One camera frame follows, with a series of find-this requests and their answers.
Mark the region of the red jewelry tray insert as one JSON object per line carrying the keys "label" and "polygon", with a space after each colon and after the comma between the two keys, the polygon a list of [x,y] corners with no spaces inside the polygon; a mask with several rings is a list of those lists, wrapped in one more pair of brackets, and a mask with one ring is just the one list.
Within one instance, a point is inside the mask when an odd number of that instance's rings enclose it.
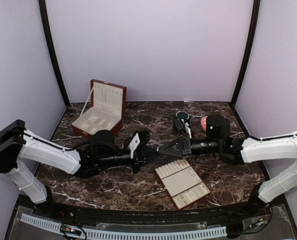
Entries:
{"label": "red jewelry tray insert", "polygon": [[211,192],[185,159],[177,159],[154,171],[177,210],[194,204]]}

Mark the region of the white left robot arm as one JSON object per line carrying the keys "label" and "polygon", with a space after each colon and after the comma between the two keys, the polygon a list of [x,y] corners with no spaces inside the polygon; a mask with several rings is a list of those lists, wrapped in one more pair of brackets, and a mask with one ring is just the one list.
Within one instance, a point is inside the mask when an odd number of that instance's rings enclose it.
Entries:
{"label": "white left robot arm", "polygon": [[52,143],[28,130],[23,120],[15,120],[0,131],[0,174],[8,176],[48,218],[59,214],[51,190],[37,180],[23,160],[32,160],[66,172],[77,178],[94,177],[107,168],[131,166],[133,173],[159,153],[147,146],[150,133],[135,131],[123,147],[114,142],[114,134],[100,130],[88,141],[72,148]]}

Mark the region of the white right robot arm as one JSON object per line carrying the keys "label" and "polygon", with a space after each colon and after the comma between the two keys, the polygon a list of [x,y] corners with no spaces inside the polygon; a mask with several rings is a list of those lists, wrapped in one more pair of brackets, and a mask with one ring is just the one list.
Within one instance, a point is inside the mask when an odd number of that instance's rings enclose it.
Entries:
{"label": "white right robot arm", "polygon": [[228,165],[294,159],[295,162],[286,170],[253,188],[243,207],[248,217],[256,216],[263,206],[297,186],[297,131],[267,138],[231,138],[230,121],[219,114],[212,114],[206,118],[205,138],[179,137],[169,146],[176,146],[176,151],[169,153],[176,160],[155,169],[163,184],[169,176],[189,166],[184,157],[190,155],[218,154],[219,159]]}

